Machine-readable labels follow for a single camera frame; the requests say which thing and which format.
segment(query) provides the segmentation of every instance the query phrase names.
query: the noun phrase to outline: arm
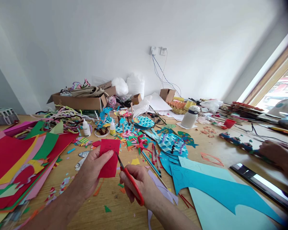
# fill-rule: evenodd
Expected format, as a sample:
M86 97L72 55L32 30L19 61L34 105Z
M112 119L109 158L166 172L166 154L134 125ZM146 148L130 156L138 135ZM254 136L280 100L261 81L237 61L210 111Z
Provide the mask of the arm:
M83 162L79 173L68 188L44 208L22 229L66 229L84 201L96 189L100 170L113 155L110 150L99 157L100 146L92 150Z
M164 229L198 229L188 217L163 196L143 166L127 165L126 168L135 178L134 181L141 191L145 207L153 212ZM120 183L125 184L126 194L133 203L134 194L137 193L132 183L124 172L120 172L119 176Z

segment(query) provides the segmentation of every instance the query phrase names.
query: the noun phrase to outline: red scissors handle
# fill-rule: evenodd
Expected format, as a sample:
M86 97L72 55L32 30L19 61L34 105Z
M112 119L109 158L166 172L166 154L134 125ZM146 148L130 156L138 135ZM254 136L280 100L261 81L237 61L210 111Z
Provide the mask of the red scissors handle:
M121 167L121 171L123 171L123 172L126 174L126 176L128 177L128 179L131 181L132 185L134 186L135 190L137 191L137 194L138 194L138 196L139 196L139 199L137 198L136 194L134 195L134 197L135 197L135 199L137 200L138 204L139 204L140 206L143 206L143 205L144 205L143 196L142 196L142 194L141 194L141 192L140 192L137 184L135 183L133 177L130 175L128 169L126 169L126 168L122 169L122 167Z

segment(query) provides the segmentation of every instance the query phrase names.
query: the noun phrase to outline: hand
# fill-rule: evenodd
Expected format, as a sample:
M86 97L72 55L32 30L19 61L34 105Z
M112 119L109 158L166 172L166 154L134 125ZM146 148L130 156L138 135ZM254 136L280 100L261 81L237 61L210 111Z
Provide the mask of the hand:
M265 140L265 142L259 146L259 152L281 166L285 176L288 177L288 148L272 141Z
M134 181L143 196L144 206L149 210L155 210L157 204L160 203L164 196L151 179L146 168L139 165L127 165L125 168L127 168L130 175L133 176ZM134 186L126 176L125 172L121 171L119 177L120 183L125 184L126 194L129 197L130 203L133 203L134 195L139 198Z
M81 194L84 199L89 198L95 191L99 182L98 175L100 170L112 157L114 151L110 150L101 156L99 156L99 153L100 146L90 151L78 174L76 175L72 184L69 186L73 186L74 190L76 190L75 193Z

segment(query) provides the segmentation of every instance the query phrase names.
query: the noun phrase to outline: glue bottle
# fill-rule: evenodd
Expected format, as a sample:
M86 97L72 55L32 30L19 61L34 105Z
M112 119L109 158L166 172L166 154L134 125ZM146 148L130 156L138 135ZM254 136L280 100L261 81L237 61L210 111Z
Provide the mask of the glue bottle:
M111 136L115 136L116 130L115 130L115 124L114 124L114 120L112 118L112 121L110 123L110 135Z
M83 128L84 136L88 137L91 135L90 126L85 119L83 119L82 128Z

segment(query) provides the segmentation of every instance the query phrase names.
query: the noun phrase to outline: wall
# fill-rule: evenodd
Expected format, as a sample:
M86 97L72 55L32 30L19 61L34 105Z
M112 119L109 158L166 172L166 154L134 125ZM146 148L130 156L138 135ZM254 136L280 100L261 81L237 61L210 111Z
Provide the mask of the wall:
M232 83L225 102L243 102L288 46L288 11L284 11L270 28L242 74Z
M13 108L17 114L25 114L12 88L0 70L0 107Z
M168 49L165 75L183 97L224 99L282 11L278 0L0 0L0 23L44 108L95 76L142 73L145 94L157 92L151 45Z

